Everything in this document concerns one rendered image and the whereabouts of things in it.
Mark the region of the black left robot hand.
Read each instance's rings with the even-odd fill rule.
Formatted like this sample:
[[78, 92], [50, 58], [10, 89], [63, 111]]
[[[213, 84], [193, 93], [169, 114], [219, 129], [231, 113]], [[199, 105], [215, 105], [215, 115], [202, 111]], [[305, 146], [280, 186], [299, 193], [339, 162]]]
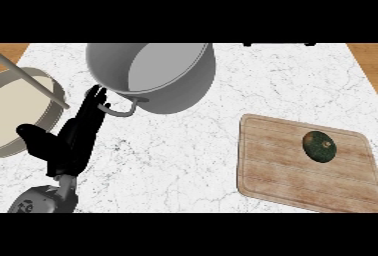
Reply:
[[58, 133], [53, 135], [32, 124], [20, 124], [16, 133], [20, 136], [27, 153], [47, 162], [47, 176], [70, 175], [76, 177], [84, 171], [104, 112], [97, 108], [106, 103], [106, 89], [94, 85], [85, 95], [79, 110]]

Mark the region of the grey metal pot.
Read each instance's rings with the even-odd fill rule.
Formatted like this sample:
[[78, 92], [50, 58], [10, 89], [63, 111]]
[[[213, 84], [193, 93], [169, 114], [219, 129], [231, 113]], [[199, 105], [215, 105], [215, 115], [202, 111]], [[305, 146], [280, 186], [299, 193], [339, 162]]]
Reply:
[[174, 114], [205, 96], [213, 76], [211, 43], [88, 43], [85, 63], [97, 84], [131, 101], [128, 117], [140, 107], [153, 114]]

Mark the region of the wooden cutting board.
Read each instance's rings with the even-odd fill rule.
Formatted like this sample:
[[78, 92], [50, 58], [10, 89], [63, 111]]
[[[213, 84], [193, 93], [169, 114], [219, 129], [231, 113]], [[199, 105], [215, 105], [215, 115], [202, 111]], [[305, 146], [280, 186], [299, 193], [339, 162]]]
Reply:
[[[309, 159], [302, 137], [323, 132], [336, 154]], [[318, 212], [378, 212], [378, 167], [364, 135], [246, 114], [239, 123], [239, 193]]]

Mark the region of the dark green squash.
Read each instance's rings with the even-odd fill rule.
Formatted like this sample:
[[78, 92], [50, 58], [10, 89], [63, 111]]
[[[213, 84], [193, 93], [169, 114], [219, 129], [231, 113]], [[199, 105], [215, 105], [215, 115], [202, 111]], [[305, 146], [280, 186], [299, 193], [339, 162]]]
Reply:
[[329, 162], [336, 155], [335, 142], [320, 131], [309, 131], [304, 135], [302, 150], [309, 159], [318, 163]]

